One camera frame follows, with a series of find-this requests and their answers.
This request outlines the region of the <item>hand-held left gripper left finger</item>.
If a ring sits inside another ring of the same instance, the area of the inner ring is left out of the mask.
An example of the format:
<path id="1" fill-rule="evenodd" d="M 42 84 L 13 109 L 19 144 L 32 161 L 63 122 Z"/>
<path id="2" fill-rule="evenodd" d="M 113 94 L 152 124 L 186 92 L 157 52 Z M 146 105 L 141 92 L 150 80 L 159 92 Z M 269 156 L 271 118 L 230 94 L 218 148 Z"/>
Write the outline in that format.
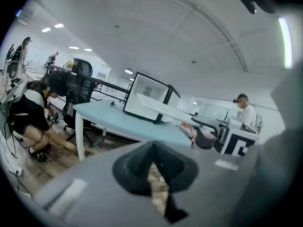
<path id="1" fill-rule="evenodd" d="M 113 176 L 113 164 L 140 143 L 98 153 L 48 182 L 34 201 L 71 227 L 166 227 L 150 197 L 128 193 Z"/>

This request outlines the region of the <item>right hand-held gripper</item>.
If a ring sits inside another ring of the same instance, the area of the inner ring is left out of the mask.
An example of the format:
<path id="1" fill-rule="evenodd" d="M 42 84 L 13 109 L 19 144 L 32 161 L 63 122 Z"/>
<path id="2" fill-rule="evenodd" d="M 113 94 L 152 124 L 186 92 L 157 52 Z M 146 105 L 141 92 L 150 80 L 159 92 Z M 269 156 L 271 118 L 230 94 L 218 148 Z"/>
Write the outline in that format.
<path id="1" fill-rule="evenodd" d="M 217 152 L 221 155 L 245 156 L 250 146 L 256 145 L 259 135 L 237 128 L 222 126 L 217 138 Z"/>

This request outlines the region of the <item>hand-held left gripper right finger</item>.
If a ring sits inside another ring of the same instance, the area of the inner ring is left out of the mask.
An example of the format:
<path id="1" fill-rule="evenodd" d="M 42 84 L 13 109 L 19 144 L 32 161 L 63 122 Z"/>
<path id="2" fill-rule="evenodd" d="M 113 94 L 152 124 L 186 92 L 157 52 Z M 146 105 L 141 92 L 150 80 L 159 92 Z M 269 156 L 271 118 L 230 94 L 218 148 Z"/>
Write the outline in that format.
<path id="1" fill-rule="evenodd" d="M 169 173 L 167 211 L 153 227 L 232 227 L 232 218 L 248 173 L 247 157 L 214 150 L 153 143 L 155 159 Z"/>

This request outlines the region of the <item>white wire fridge shelf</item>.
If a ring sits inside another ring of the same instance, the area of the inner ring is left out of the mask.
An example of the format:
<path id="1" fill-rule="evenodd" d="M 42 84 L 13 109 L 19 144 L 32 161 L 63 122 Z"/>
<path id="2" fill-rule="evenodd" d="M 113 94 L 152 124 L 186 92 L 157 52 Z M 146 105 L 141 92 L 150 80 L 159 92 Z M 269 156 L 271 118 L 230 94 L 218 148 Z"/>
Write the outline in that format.
<path id="1" fill-rule="evenodd" d="M 137 93 L 137 96 L 140 100 L 140 103 L 148 108 L 149 110 L 153 110 L 155 112 L 158 112 L 162 115 L 168 116 L 170 118 L 173 118 L 174 120 L 185 122 L 187 124 L 193 125 L 193 126 L 200 126 L 200 124 L 194 122 L 192 120 L 191 115 L 177 109 L 171 106 L 168 106 L 167 104 L 160 103 L 157 100 L 154 100 L 150 97 L 147 97 L 143 94 Z"/>

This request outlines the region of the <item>black mini fridge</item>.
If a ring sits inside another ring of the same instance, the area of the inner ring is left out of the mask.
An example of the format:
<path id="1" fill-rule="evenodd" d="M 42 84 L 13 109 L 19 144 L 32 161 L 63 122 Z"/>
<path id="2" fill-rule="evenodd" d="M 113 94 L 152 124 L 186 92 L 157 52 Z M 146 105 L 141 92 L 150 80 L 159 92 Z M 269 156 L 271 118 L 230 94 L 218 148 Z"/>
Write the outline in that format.
<path id="1" fill-rule="evenodd" d="M 179 92 L 171 85 L 164 84 L 152 77 L 138 72 L 131 86 L 123 111 L 131 116 L 150 121 L 154 124 L 171 122 L 173 119 L 145 107 L 139 95 L 152 103 L 176 108 L 180 99 Z"/>

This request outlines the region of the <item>white table leg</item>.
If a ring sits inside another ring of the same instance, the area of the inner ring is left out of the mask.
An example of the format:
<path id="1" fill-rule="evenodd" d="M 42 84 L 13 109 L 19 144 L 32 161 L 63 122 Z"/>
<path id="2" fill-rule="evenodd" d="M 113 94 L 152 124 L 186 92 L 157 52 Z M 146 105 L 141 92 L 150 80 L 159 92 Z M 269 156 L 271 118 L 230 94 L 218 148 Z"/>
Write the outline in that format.
<path id="1" fill-rule="evenodd" d="M 85 148 L 83 143 L 83 117 L 79 113 L 75 115 L 75 133 L 78 157 L 82 161 L 85 159 Z"/>

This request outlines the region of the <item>long ceiling strip light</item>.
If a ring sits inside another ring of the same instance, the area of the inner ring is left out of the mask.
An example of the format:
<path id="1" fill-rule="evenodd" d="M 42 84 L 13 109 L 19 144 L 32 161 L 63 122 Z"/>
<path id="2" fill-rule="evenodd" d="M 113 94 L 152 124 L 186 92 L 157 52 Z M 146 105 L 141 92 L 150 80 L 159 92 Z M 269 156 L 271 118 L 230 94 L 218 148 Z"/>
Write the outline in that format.
<path id="1" fill-rule="evenodd" d="M 284 64 L 286 69 L 291 69 L 293 66 L 293 47 L 291 33 L 287 20 L 284 17 L 278 19 L 282 37 L 284 41 Z"/>

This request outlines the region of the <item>black office chair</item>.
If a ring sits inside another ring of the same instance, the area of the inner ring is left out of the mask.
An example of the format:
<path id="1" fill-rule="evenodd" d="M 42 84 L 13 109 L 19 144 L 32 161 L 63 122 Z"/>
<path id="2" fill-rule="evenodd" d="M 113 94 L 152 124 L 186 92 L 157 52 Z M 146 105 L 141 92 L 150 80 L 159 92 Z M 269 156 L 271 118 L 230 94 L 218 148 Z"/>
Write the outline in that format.
<path id="1" fill-rule="evenodd" d="M 83 59 L 74 59 L 74 65 L 71 73 L 65 74 L 67 83 L 66 104 L 62 110 L 63 120 L 66 123 L 64 131 L 75 129 L 76 110 L 75 105 L 88 103 L 91 99 L 96 83 L 91 77 L 93 73 L 92 66 Z"/>

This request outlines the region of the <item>black metal railing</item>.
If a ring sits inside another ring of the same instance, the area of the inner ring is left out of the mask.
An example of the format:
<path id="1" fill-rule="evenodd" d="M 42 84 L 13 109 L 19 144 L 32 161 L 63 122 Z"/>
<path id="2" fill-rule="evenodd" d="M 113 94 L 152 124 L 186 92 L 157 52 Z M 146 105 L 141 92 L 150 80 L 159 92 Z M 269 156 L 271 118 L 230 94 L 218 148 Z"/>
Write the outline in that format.
<path id="1" fill-rule="evenodd" d="M 107 97 L 117 99 L 120 102 L 127 101 L 130 92 L 129 90 L 100 79 L 95 79 L 95 78 L 92 79 L 95 83 L 93 89 L 94 92 L 103 94 Z"/>

